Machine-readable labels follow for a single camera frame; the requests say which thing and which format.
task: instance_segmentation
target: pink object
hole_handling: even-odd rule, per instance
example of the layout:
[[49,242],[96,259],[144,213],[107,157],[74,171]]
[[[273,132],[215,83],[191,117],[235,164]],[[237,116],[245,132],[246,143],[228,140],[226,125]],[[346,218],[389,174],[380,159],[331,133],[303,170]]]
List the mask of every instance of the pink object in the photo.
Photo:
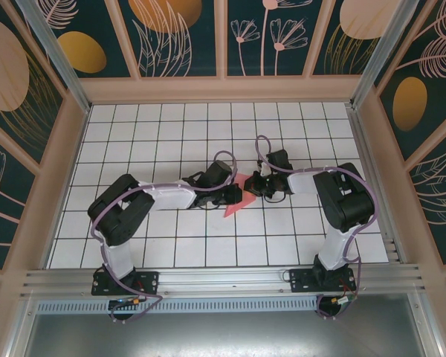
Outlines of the pink object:
[[[235,183],[238,184],[239,188],[243,190],[243,188],[245,187],[245,181],[250,177],[251,176],[243,175],[242,173],[237,173],[235,177]],[[248,191],[243,190],[243,200],[235,205],[228,205],[224,212],[224,218],[232,215],[238,210],[241,210],[243,207],[250,205],[254,201],[256,201],[256,196],[252,193],[249,193]]]

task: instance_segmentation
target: purple cable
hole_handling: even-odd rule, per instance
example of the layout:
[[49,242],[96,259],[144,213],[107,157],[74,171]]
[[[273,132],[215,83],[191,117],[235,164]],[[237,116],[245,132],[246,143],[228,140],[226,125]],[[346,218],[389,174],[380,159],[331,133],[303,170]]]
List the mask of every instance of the purple cable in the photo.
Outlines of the purple cable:
[[[139,297],[144,297],[144,298],[157,298],[156,301],[154,301],[149,307],[147,307],[145,310],[143,310],[142,312],[138,313],[138,314],[134,314],[133,316],[131,316],[130,318],[127,319],[128,322],[130,321],[134,321],[137,320],[139,318],[141,318],[142,316],[144,316],[150,309],[152,309],[155,305],[157,305],[158,303],[160,303],[163,299],[162,296],[160,295],[154,295],[154,294],[147,294],[144,292],[139,292],[138,290],[134,290],[132,288],[129,288],[128,286],[124,285],[116,276],[116,274],[114,273],[114,271],[112,270],[112,267],[109,265],[109,261],[106,257],[106,249],[104,247],[104,239],[99,237],[96,234],[96,227],[99,224],[99,222],[101,221],[101,219],[117,204],[119,203],[121,200],[125,199],[126,197],[132,195],[135,192],[138,191],[142,191],[142,190],[154,190],[157,188],[186,188],[188,190],[193,190],[193,191],[200,191],[200,192],[211,192],[211,191],[215,191],[215,190],[219,190],[220,188],[223,188],[225,186],[227,186],[229,183],[232,182],[232,180],[235,178],[236,173],[238,171],[238,167],[237,167],[237,163],[236,163],[236,158],[235,156],[226,150],[221,150],[218,151],[213,160],[215,161],[216,158],[221,155],[221,154],[228,154],[229,156],[231,156],[232,160],[233,160],[233,171],[231,173],[230,176],[228,176],[228,178],[225,180],[225,182],[223,182],[222,184],[215,186],[215,187],[211,187],[211,188],[200,188],[200,187],[193,187],[193,186],[189,186],[187,184],[146,184],[144,186],[139,186],[136,188],[133,188],[131,190],[126,191],[125,193],[123,193],[122,195],[120,195],[119,197],[117,197],[114,201],[112,201],[106,208],[104,208],[104,210],[96,217],[96,219],[93,221],[92,226],[91,226],[91,235],[93,236],[93,238],[97,239],[100,243],[100,250],[101,250],[101,255],[103,256],[103,261],[104,261],[104,266],[106,267],[107,271],[109,272],[109,274],[111,275],[112,279],[115,281],[115,283],[120,286],[121,288],[127,290],[128,292],[131,292],[134,295],[137,295]],[[111,318],[114,322],[117,321],[117,319],[114,316],[114,312],[117,308],[126,305],[125,303],[116,305],[112,311],[111,311]]]
[[[265,137],[264,135],[258,135],[256,137],[256,141],[255,141],[255,147],[256,147],[256,153],[258,155],[259,160],[261,160],[262,162],[264,162],[265,164],[267,164],[269,167],[278,170],[282,173],[320,173],[323,171],[338,171],[340,173],[346,174],[352,178],[354,178],[355,180],[357,180],[358,182],[360,182],[362,184],[362,186],[365,188],[365,190],[369,193],[370,197],[372,198],[373,201],[373,205],[374,205],[374,212],[373,212],[373,216],[372,218],[365,224],[365,225],[361,225],[360,227],[357,227],[352,234],[350,235],[350,238],[347,240],[347,243],[345,244],[345,247],[343,248],[343,259],[348,262],[348,263],[358,263],[358,273],[357,273],[357,287],[355,290],[355,295],[358,294],[358,290],[360,288],[360,280],[361,280],[361,266],[362,266],[362,260],[360,258],[360,256],[356,257],[353,260],[350,260],[349,258],[347,258],[347,254],[349,252],[349,248],[350,245],[352,244],[353,240],[355,239],[355,236],[357,234],[359,234],[362,230],[364,230],[365,228],[369,227],[378,217],[378,200],[377,200],[377,196],[375,195],[375,193],[373,192],[372,188],[359,176],[355,175],[354,173],[345,170],[341,167],[309,167],[307,169],[298,169],[298,170],[287,170],[287,169],[283,169],[281,167],[277,167],[273,164],[271,164],[268,160],[266,160],[266,158],[262,155],[261,151],[259,151],[259,140],[263,139],[266,141],[266,143],[268,143],[269,149],[268,152],[271,152],[271,142],[269,141],[269,139],[267,137]],[[324,311],[319,309],[319,304],[320,301],[322,300],[323,295],[319,295],[317,297],[317,314],[320,317],[328,317],[329,315],[326,314]],[[341,315],[342,313],[344,313],[347,310],[348,307],[346,307],[342,312],[340,312],[338,315]]]

